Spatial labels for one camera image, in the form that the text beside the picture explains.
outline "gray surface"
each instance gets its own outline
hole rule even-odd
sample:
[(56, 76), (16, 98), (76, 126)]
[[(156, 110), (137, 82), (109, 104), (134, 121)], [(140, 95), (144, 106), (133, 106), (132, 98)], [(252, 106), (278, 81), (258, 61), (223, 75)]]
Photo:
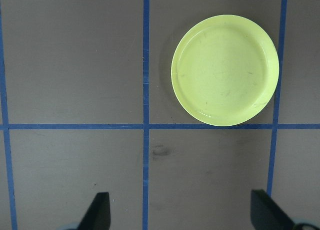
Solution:
[[(247, 17), (278, 46), (281, 0), (150, 0), (150, 121), (199, 123), (170, 80), (199, 21)], [(288, 0), (280, 123), (319, 123), (319, 0)], [(1, 0), (10, 123), (141, 123), (143, 0)], [(248, 123), (272, 123), (273, 99)], [(142, 228), (143, 132), (11, 130), (18, 230), (79, 221), (109, 191), (111, 230)], [(319, 220), (320, 130), (279, 130), (273, 197)], [(152, 130), (149, 229), (252, 229), (271, 130)], [(0, 134), (0, 229), (11, 229)]]
[(272, 196), (292, 217), (320, 225), (320, 130), (280, 130)]
[(153, 130), (149, 229), (253, 229), (250, 190), (265, 189), (269, 130)]
[(19, 230), (80, 221), (110, 192), (111, 230), (142, 228), (142, 131), (14, 130), (11, 151)]
[[(179, 104), (170, 79), (173, 53), (198, 22), (233, 14), (259, 24), (278, 47), (281, 0), (150, 0), (150, 122), (199, 123)], [(250, 123), (272, 123), (273, 101)]]
[(4, 136), (0, 134), (0, 229), (11, 229)]
[(143, 0), (1, 0), (11, 123), (141, 123)]
[(319, 2), (287, 2), (279, 123), (320, 122)]

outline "dark stain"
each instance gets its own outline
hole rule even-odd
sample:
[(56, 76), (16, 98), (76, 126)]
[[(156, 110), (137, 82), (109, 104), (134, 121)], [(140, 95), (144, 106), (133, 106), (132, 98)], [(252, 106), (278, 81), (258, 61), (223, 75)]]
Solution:
[(167, 147), (163, 147), (163, 145), (159, 145), (154, 148), (155, 149), (152, 151), (153, 156), (168, 156), (171, 154), (171, 149)]

